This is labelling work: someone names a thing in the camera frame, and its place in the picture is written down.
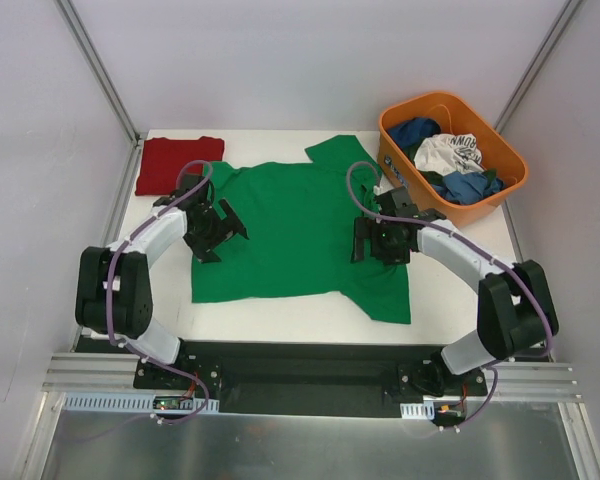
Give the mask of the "orange plastic basket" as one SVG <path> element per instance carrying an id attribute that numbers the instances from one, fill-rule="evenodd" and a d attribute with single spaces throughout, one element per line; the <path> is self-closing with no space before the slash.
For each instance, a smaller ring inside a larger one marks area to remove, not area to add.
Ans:
<path id="1" fill-rule="evenodd" d="M 415 117 L 435 120 L 445 133 L 474 135 L 484 166 L 496 171 L 505 188 L 472 205 L 457 205 L 443 199 L 388 133 L 390 127 Z M 518 152 L 461 97 L 449 92 L 432 91 L 388 107 L 379 116 L 378 130 L 377 162 L 391 184 L 407 187 L 420 209 L 434 208 L 458 227 L 490 215 L 528 179 L 527 163 Z"/>

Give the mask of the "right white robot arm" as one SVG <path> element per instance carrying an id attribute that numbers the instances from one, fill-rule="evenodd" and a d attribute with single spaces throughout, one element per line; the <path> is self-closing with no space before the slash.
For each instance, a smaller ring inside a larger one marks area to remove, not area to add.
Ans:
<path id="1" fill-rule="evenodd" d="M 354 220 L 353 262 L 371 255 L 386 265 L 401 265 L 420 253 L 445 266 L 477 296 L 475 329 L 409 373 L 414 390 L 434 397 L 453 394 L 478 369 L 553 340 L 559 322 L 538 262 L 498 259 L 464 237 L 441 212 L 419 209 L 405 188 L 379 194 L 374 202 L 376 212 L 363 209 Z"/>

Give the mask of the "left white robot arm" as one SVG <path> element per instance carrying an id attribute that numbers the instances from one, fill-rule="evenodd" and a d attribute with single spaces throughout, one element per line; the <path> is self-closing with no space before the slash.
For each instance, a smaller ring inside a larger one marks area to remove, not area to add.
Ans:
<path id="1" fill-rule="evenodd" d="M 181 175 L 176 189 L 158 198 L 130 234 L 82 252 L 77 324 L 107 336 L 114 346 L 157 361 L 156 375 L 168 388 L 184 387 L 192 367 L 179 356 L 181 339 L 155 319 L 150 269 L 180 240 L 201 263 L 218 263 L 215 249 L 237 235 L 247 238 L 246 227 L 226 199 L 215 198 L 211 175 Z"/>

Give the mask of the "green t-shirt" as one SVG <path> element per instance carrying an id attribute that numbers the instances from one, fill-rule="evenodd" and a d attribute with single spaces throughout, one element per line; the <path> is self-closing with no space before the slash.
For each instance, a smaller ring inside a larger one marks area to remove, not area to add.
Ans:
<path id="1" fill-rule="evenodd" d="M 375 321 L 409 324 L 406 267 L 371 255 L 351 260 L 357 206 L 374 207 L 379 168 L 354 135 L 305 152 L 305 163 L 214 167 L 216 198 L 228 201 L 247 234 L 216 248 L 220 262 L 192 262 L 192 301 L 338 292 Z"/>

